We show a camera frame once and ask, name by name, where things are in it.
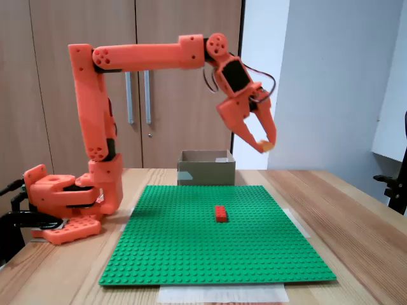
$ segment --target table surface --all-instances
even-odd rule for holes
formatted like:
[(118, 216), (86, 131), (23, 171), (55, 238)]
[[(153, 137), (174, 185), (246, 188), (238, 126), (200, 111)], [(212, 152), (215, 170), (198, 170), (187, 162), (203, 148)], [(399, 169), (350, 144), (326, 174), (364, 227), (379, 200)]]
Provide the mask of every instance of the table surface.
[[(0, 271), (0, 304), (156, 304), (158, 286), (102, 288), (99, 278), (146, 185), (176, 185), (174, 169), (123, 172), (124, 197), (102, 233), (54, 246), (28, 243)], [(338, 280), (286, 285), (287, 304), (407, 304), (407, 220), (323, 171), (238, 170), (290, 208)]]

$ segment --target cardboard box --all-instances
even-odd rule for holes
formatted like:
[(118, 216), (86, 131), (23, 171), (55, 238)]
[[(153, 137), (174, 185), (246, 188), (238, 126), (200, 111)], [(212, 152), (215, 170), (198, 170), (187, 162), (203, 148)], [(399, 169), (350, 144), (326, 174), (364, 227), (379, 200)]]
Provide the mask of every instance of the cardboard box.
[(182, 151), (179, 186), (234, 186), (236, 161), (229, 151)]

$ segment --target robotic arm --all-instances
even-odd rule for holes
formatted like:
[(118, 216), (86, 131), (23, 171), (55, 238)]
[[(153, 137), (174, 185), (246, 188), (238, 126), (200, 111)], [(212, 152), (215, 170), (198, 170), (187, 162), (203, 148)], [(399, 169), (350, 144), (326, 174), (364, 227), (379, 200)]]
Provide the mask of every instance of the robotic arm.
[[(217, 107), (226, 126), (257, 151), (263, 153), (275, 145), (276, 131), (270, 114), (268, 92), (261, 83), (253, 83), (238, 57), (228, 52), (228, 41), (222, 34), (204, 39), (202, 35), (180, 36), (174, 44), (130, 44), (100, 46), (89, 44), (69, 45), (75, 79), (79, 119), (85, 140), (86, 152), (91, 160), (102, 161), (108, 154), (106, 139), (116, 137), (111, 105), (104, 84), (103, 73), (156, 69), (197, 69), (205, 61), (216, 68), (215, 77), (228, 96)], [(268, 137), (268, 142), (256, 143), (244, 118), (252, 111), (257, 115)]]
[[(24, 173), (26, 193), (19, 194), (17, 206), (29, 199), (32, 213), (69, 219), (63, 229), (33, 231), (34, 237), (61, 244), (98, 234), (99, 219), (114, 213), (123, 198), (123, 161), (116, 154), (116, 123), (107, 96), (104, 73), (154, 69), (197, 69), (206, 62), (214, 67), (214, 78), (228, 96), (217, 106), (225, 125), (260, 153), (275, 145), (276, 129), (270, 112), (270, 93), (254, 83), (239, 57), (228, 52), (222, 34), (204, 39), (202, 35), (180, 36), (175, 44), (131, 44), (101, 46), (70, 44), (79, 121), (90, 158), (89, 172), (48, 175), (44, 165)], [(257, 115), (267, 141), (257, 143), (244, 123), (250, 112)]]

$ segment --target door handle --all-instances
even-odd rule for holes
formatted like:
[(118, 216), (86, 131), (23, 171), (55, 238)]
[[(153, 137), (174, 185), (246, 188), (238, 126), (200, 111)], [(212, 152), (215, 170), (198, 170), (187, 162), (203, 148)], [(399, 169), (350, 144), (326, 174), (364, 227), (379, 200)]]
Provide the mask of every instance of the door handle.
[(130, 72), (125, 72), (126, 77), (126, 96), (127, 96), (127, 120), (129, 124), (134, 124), (133, 120), (133, 98), (132, 98), (132, 79)]
[(151, 124), (151, 105), (150, 105), (150, 71), (144, 71), (144, 96), (146, 99), (146, 123)]

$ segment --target wooden cabinet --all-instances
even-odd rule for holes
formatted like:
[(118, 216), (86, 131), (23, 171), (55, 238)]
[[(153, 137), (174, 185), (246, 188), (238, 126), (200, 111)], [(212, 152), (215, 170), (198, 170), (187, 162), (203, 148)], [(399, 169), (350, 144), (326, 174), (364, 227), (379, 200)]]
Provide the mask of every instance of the wooden cabinet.
[[(88, 171), (79, 125), (68, 44), (93, 46), (134, 44), (132, 0), (31, 1), (32, 31), (39, 83), (55, 173), (76, 176)], [(125, 74), (106, 74), (106, 85), (118, 127), (116, 151), (125, 167), (142, 167), (137, 74), (132, 74), (134, 124), (127, 118)]]
[[(241, 1), (135, 3), (138, 43), (174, 43), (179, 35), (209, 37), (221, 32), (228, 38), (230, 52), (238, 52)], [(183, 149), (230, 149), (231, 131), (216, 111), (226, 95), (212, 94), (200, 69), (150, 72), (151, 124), (146, 123), (142, 72), (139, 79), (144, 167), (174, 168)]]
[[(52, 162), (26, 0), (1, 2), (0, 41), (2, 189), (40, 163), (52, 172)], [(10, 199), (17, 194), (16, 191), (0, 197), (0, 215), (11, 210)]]

